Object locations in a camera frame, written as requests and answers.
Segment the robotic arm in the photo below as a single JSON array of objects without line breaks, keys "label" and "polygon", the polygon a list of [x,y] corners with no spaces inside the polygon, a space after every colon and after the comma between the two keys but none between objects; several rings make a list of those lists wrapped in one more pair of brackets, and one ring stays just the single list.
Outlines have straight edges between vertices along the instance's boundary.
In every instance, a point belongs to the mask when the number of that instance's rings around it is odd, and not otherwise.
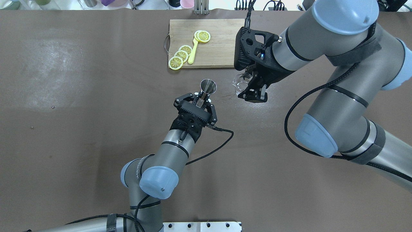
[{"label": "robotic arm", "polygon": [[[245,72],[234,84],[239,90],[240,83],[248,83],[239,98],[266,102],[271,84],[326,55],[337,68],[328,83],[292,106],[286,136],[311,154],[375,167],[412,192],[412,147],[362,116],[379,90],[394,89],[412,76],[412,52],[376,23],[378,13],[375,0],[317,0],[278,36],[250,29],[249,11],[236,36],[234,61]],[[287,121],[296,105],[318,90],[295,132],[306,149],[290,138]]]}]

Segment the cable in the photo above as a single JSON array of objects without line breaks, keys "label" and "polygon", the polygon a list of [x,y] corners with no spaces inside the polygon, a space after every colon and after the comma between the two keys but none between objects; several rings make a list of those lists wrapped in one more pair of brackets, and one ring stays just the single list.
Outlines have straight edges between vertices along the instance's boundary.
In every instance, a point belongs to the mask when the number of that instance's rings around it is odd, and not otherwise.
[{"label": "cable", "polygon": [[206,154],[206,155],[204,155],[204,156],[202,156],[202,157],[199,157],[199,158],[194,159],[194,160],[192,160],[192,161],[190,161],[190,162],[187,162],[186,165],[189,165],[189,164],[191,164],[191,163],[194,163],[194,162],[196,162],[196,161],[199,161],[199,160],[201,160],[201,159],[203,159],[203,158],[206,158],[206,157],[210,156],[211,154],[217,152],[220,148],[222,148],[223,146],[225,146],[225,145],[233,138],[234,132],[231,131],[231,130],[226,130],[226,129],[222,129],[222,128],[219,128],[219,127],[216,127],[216,126],[210,126],[210,125],[207,125],[207,127],[211,128],[211,129],[213,129],[213,130],[217,130],[217,131],[229,132],[229,133],[231,133],[231,135],[230,135],[230,137],[229,137],[220,147],[214,149],[213,151],[209,152],[208,154]]},{"label": "cable", "polygon": [[245,18],[245,27],[246,28],[250,28],[250,16],[252,14],[252,10],[253,10],[253,5],[255,4],[256,0],[253,0],[253,2],[249,1],[249,10],[248,13],[246,14],[246,18]]},{"label": "cable", "polygon": [[[107,218],[107,216],[108,216],[108,214],[104,214],[104,215],[97,215],[97,216],[93,216],[93,217],[83,218],[83,219],[80,219],[80,220],[76,220],[74,222],[67,223],[66,225],[73,224],[73,223],[84,222],[84,221],[91,220],[91,219],[96,219],[96,218]],[[134,221],[134,218],[131,217],[131,216],[128,216],[128,215],[116,214],[116,217],[126,218],[126,219],[130,219],[130,220]]]},{"label": "cable", "polygon": [[266,5],[265,5],[265,7],[263,8],[263,10],[265,10],[266,7],[267,7],[267,5],[268,5],[269,3],[271,3],[271,2],[273,2],[273,8],[275,8],[275,7],[276,7],[276,1],[270,0],[270,1],[268,1],[268,2],[266,3]]},{"label": "cable", "polygon": [[279,0],[278,4],[276,4],[275,9],[273,10],[278,10],[278,11],[285,10],[285,4],[282,2],[282,0]]},{"label": "cable", "polygon": [[140,206],[142,205],[142,203],[149,198],[150,195],[145,196],[137,205],[137,209],[134,211],[134,228],[136,230],[136,232],[139,232],[139,228],[142,230],[142,232],[145,232],[145,229],[143,229],[143,226],[140,224],[140,222],[137,220],[137,212],[139,211]]}]

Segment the clear glass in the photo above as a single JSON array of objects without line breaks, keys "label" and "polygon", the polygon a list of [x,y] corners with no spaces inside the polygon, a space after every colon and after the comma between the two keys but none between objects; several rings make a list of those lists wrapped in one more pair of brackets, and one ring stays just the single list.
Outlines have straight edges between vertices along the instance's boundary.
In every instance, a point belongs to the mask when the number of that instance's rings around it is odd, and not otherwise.
[{"label": "clear glass", "polygon": [[234,86],[236,95],[239,95],[248,87],[248,84],[251,79],[252,75],[248,73],[239,73],[234,77],[232,84]]},{"label": "clear glass", "polygon": [[0,9],[19,9],[20,2],[0,0]]},{"label": "clear glass", "polygon": [[97,5],[97,0],[84,0],[84,4],[89,8],[93,8]]},{"label": "clear glass", "polygon": [[42,10],[60,10],[59,5],[54,0],[35,0]]}]

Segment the brown table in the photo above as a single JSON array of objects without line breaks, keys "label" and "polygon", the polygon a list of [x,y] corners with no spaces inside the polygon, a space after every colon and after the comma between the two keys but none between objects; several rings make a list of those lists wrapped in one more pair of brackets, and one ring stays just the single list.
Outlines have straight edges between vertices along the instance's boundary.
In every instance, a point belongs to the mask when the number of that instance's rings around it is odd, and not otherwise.
[{"label": "brown table", "polygon": [[[270,87],[266,104],[234,95],[234,69],[167,68],[163,42],[170,19],[245,14],[0,11],[1,230],[127,212],[121,168],[155,153],[177,116],[174,98],[211,78],[218,85],[211,97],[217,125],[235,137],[185,169],[162,203],[165,221],[236,220],[244,232],[410,232],[409,192],[366,166],[305,154],[283,133],[290,106],[334,70],[327,59]],[[300,14],[254,12],[252,27],[280,33]],[[381,13],[379,23],[412,47],[412,14]],[[379,93],[366,113],[408,144],[411,88],[408,81]],[[313,100],[291,116],[291,131]],[[191,158],[227,137],[205,129]]]}]

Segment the cup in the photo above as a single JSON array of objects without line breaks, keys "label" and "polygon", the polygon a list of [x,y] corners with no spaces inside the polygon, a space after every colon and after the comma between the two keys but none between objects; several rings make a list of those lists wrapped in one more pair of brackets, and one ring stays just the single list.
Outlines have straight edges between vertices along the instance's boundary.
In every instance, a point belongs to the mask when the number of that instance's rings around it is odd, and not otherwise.
[{"label": "cup", "polygon": [[169,5],[171,7],[179,7],[180,6],[180,0],[169,0]]},{"label": "cup", "polygon": [[184,9],[194,8],[194,0],[180,0],[180,5]]},{"label": "cup", "polygon": [[0,0],[0,9],[19,9],[19,1]]},{"label": "cup", "polygon": [[35,0],[42,10],[60,10],[60,7],[54,0]]},{"label": "cup", "polygon": [[232,85],[234,86],[234,90],[236,95],[239,95],[243,92],[249,85],[250,80],[252,79],[252,75],[248,73],[239,73],[233,79]]}]

